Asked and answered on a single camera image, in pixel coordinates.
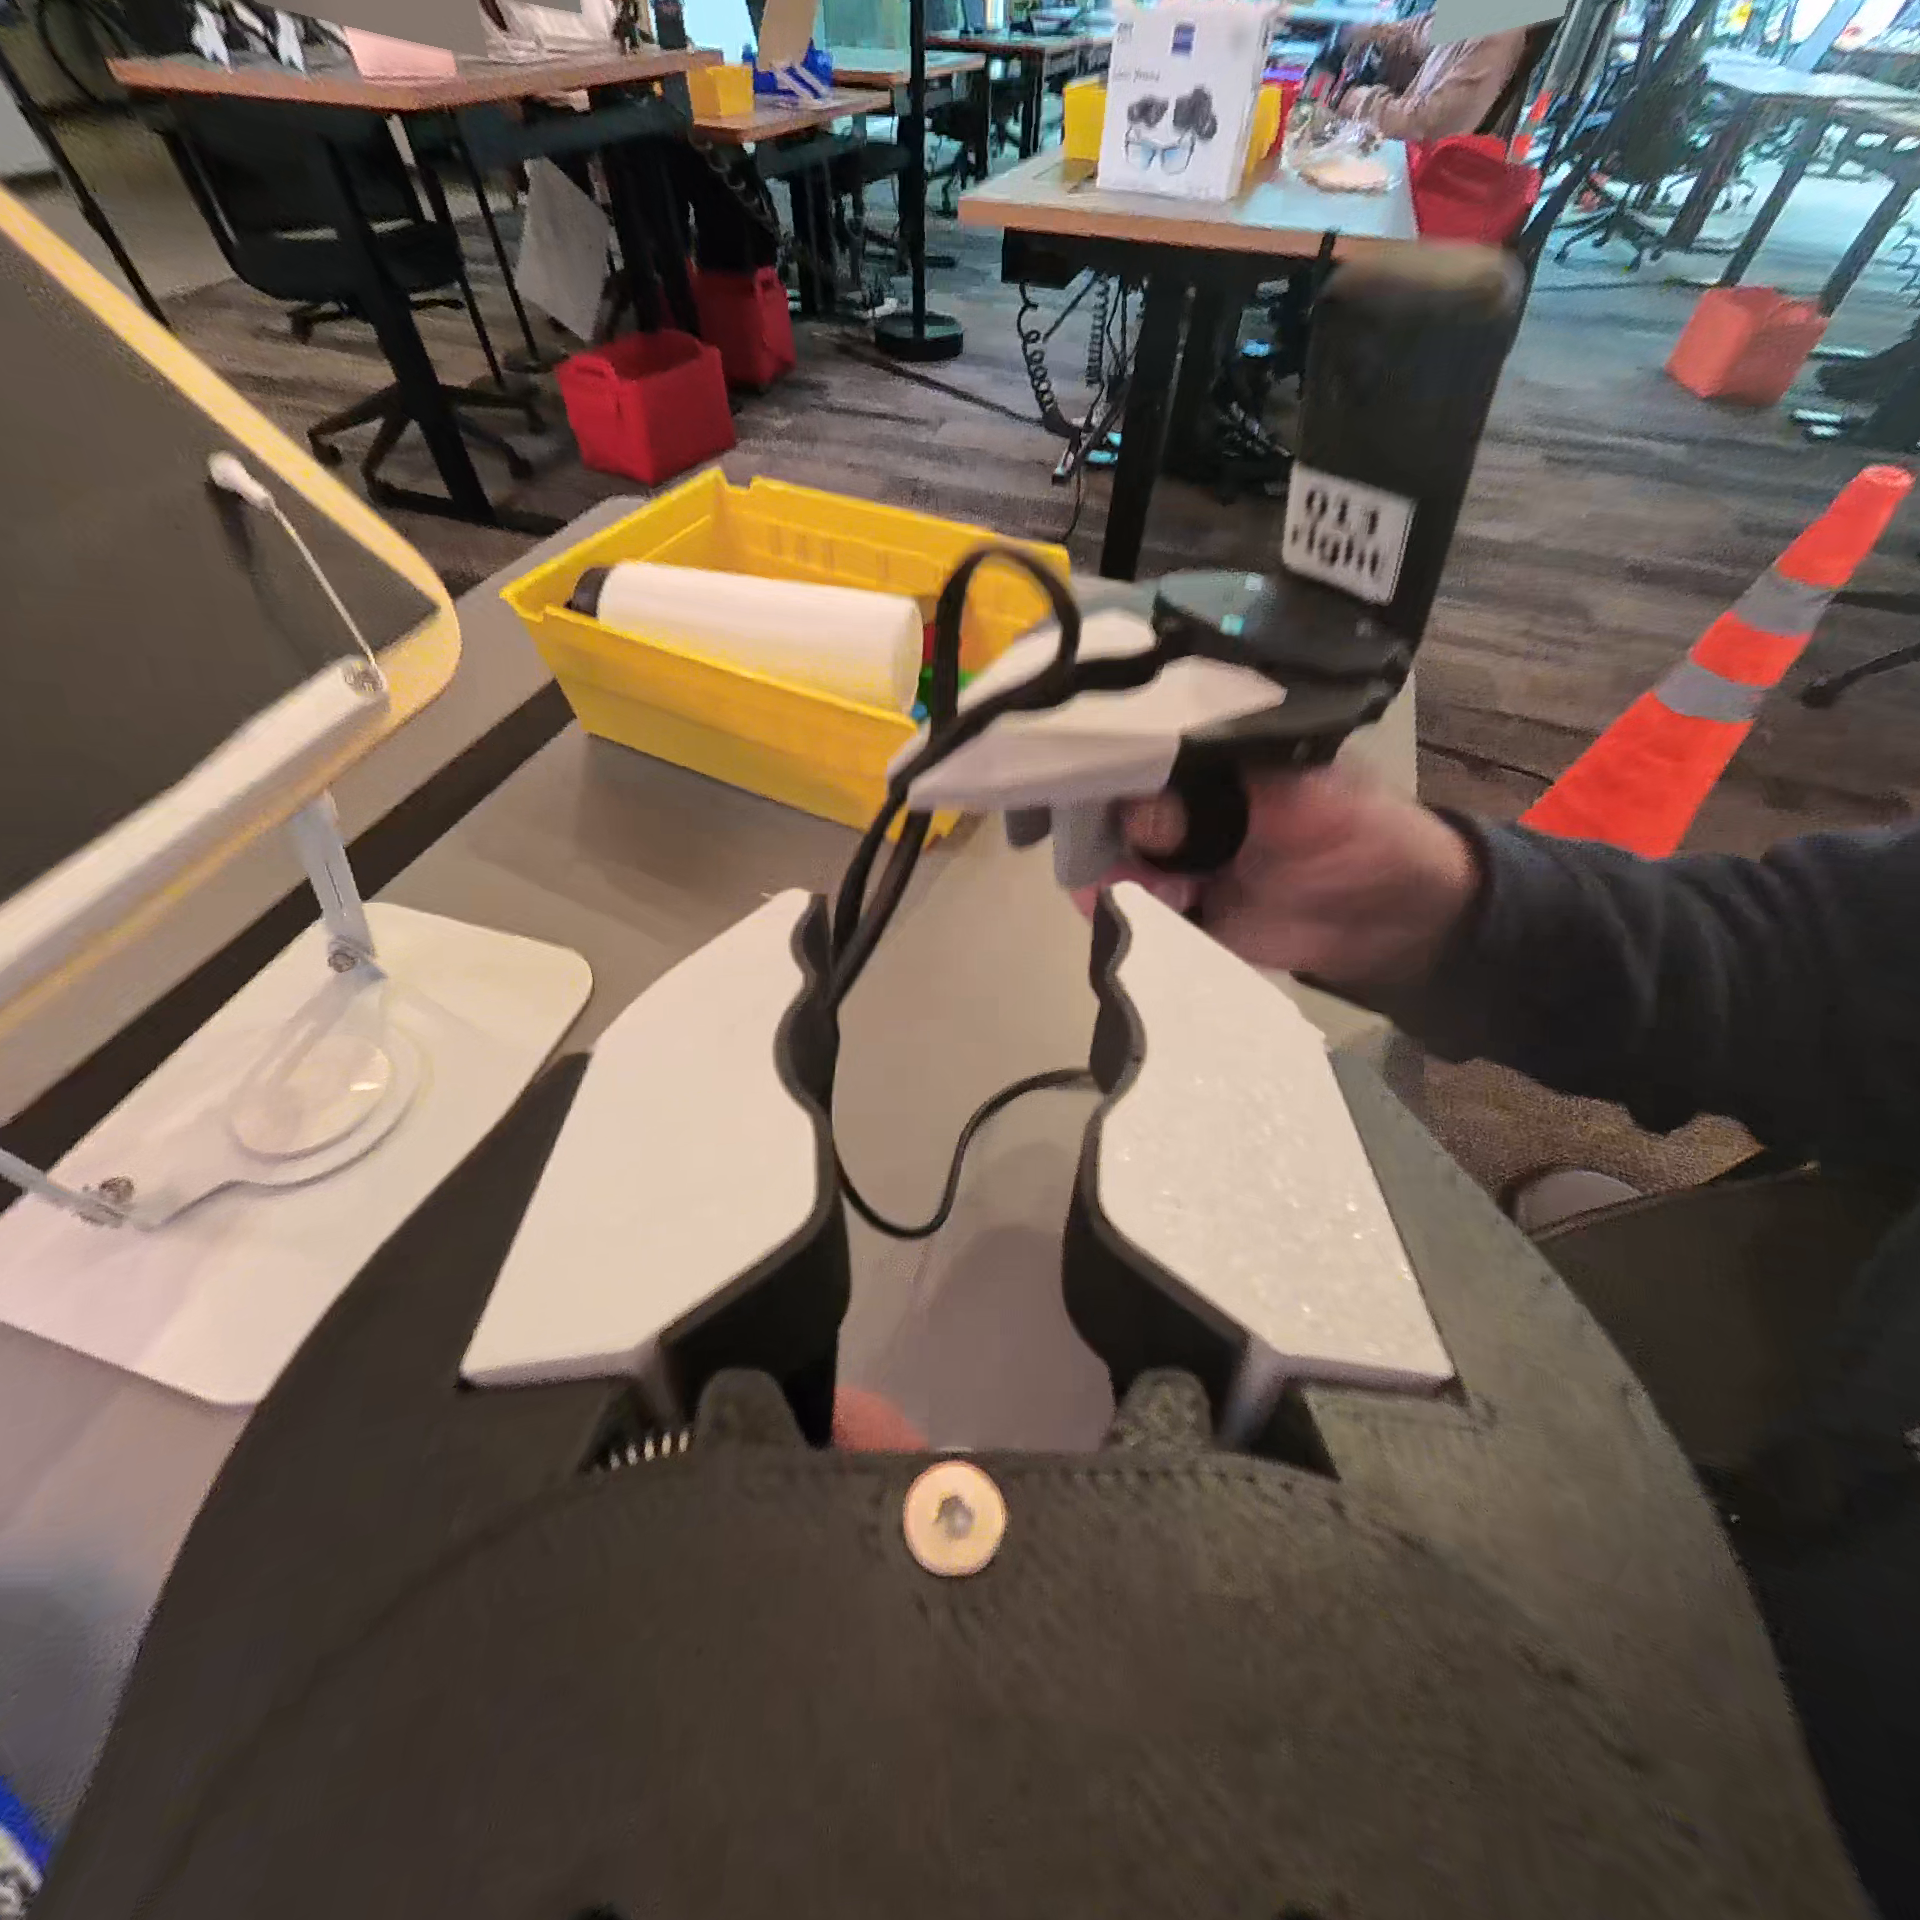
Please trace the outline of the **black board with wooden rim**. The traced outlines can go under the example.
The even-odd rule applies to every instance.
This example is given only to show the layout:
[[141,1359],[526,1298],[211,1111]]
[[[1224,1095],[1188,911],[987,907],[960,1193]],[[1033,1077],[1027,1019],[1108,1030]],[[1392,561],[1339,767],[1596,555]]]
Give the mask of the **black board with wooden rim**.
[[366,500],[3,220],[9,1039],[436,702],[461,636]]

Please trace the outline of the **yellow bin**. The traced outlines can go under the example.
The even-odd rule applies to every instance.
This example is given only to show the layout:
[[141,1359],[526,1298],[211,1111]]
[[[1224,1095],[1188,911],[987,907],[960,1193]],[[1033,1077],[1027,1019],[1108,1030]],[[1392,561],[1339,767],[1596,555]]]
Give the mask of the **yellow bin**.
[[566,613],[591,566],[625,561],[693,565],[815,586],[903,591],[918,601],[924,641],[942,588],[999,537],[983,526],[769,478],[745,485],[710,467],[644,498],[593,534],[572,534],[503,590],[540,659],[591,737],[779,803],[862,827],[884,777],[924,725],[625,641]]

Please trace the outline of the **white printed box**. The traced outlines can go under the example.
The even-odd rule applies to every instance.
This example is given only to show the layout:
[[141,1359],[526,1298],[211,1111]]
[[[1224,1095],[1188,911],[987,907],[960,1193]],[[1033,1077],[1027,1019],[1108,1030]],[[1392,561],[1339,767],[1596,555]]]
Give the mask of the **white printed box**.
[[1241,189],[1279,4],[1115,4],[1094,182],[1224,204]]

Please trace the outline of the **white roll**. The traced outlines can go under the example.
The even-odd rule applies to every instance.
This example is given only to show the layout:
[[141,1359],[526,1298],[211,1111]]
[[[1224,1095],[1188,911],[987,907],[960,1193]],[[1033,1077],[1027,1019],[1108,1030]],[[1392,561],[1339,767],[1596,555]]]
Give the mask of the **white roll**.
[[924,615],[903,591],[625,561],[589,566],[565,609],[625,641],[851,703],[910,714],[918,700]]

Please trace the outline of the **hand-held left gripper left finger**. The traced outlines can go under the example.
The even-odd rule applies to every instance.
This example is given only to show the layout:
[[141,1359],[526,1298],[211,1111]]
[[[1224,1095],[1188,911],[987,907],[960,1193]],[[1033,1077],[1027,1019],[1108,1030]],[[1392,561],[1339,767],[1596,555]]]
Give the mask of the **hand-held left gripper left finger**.
[[468,1385],[659,1377],[837,1221],[827,902],[788,889],[600,1030],[461,1359]]

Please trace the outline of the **wooden table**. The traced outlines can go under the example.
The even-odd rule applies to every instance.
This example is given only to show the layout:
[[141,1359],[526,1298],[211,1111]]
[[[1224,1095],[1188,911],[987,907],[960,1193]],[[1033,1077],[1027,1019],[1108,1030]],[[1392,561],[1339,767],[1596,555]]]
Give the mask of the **wooden table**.
[[1063,254],[1133,283],[1143,295],[1136,370],[1123,407],[1119,458],[1110,482],[1100,574],[1136,575],[1148,509],[1164,459],[1193,442],[1237,321],[1262,282],[1301,262],[1323,271],[1349,255],[1421,242],[1403,147],[1384,147],[1384,189],[1334,193],[1264,159],[1228,202],[1124,194],[1051,148],[971,187],[958,222],[1008,233],[1013,282],[1029,282],[1023,258]]

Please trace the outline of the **long desk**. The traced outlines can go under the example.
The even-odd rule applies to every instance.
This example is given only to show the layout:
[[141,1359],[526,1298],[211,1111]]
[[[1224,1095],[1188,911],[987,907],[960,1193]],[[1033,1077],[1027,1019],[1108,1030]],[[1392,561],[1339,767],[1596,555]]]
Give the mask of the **long desk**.
[[[373,81],[360,75],[352,62],[331,62],[320,71],[295,71],[270,58],[248,62],[235,58],[231,63],[222,63],[205,55],[135,55],[108,62],[111,81],[127,97],[141,103],[155,103],[155,107],[168,93],[223,93],[241,101],[293,103],[301,107],[368,109],[382,114],[391,130],[392,121],[453,121],[461,109],[481,105],[523,103],[573,91],[588,97],[632,93],[659,85],[661,75],[675,73],[676,68],[676,60],[661,63],[654,55],[581,55],[540,62],[454,58],[447,75]],[[528,537],[543,537],[559,529],[553,517],[518,511],[496,500],[493,505],[500,517],[511,517],[511,521],[445,521],[467,521]]]

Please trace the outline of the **white stand base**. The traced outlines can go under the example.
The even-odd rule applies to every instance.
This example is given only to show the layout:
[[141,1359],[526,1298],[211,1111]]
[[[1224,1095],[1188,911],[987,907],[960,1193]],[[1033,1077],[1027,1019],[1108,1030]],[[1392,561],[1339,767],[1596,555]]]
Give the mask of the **white stand base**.
[[[123,1181],[131,1222],[46,1197],[4,1213],[3,1318],[195,1402],[259,1404],[352,1277],[481,1143],[591,990],[569,949],[373,902],[379,974],[335,975],[323,927],[297,934],[52,1167],[65,1189]],[[379,1050],[382,1098],[337,1095],[303,1155],[253,1155],[251,1074],[320,1029]]]

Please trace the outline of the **orange bin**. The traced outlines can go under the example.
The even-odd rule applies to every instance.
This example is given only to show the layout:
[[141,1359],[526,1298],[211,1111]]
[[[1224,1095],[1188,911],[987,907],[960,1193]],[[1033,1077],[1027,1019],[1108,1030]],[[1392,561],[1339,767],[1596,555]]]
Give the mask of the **orange bin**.
[[1831,316],[1761,285],[1701,293],[1664,372],[1681,391],[1744,410],[1779,404],[1822,345]]

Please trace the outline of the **red bin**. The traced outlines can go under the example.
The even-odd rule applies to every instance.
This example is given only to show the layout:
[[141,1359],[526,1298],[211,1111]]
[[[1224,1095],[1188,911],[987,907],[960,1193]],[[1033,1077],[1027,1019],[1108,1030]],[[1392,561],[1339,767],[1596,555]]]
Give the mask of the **red bin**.
[[561,359],[555,380],[593,473],[659,486],[736,444],[721,354],[694,334],[623,334]]
[[799,353],[784,279],[777,268],[689,277],[702,339],[718,349],[727,386],[768,394],[795,372]]

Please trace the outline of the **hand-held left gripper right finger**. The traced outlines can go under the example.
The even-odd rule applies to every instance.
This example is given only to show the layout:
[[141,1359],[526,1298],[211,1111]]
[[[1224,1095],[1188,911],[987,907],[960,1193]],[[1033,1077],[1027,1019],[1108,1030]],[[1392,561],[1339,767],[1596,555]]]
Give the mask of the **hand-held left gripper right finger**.
[[1446,1391],[1449,1347],[1296,1001],[1136,882],[1094,906],[1089,982],[1064,1310],[1110,1391],[1159,1371],[1209,1398]]

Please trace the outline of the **black office chair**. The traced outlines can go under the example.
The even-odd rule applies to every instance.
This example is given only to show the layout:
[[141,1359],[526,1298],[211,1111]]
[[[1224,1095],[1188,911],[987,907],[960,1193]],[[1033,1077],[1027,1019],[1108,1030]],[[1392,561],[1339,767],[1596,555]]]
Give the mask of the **black office chair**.
[[[491,450],[511,479],[532,479],[520,444],[486,415],[516,415],[536,436],[536,396],[508,380],[445,196],[415,186],[388,121],[368,109],[168,93],[158,133],[223,262],[286,306],[301,343],[331,321],[374,334],[388,385],[310,422],[309,452],[337,467],[343,439],[373,427],[358,473],[374,502],[509,524],[468,446]],[[454,386],[439,378],[415,323],[423,309],[463,314],[486,380]]]

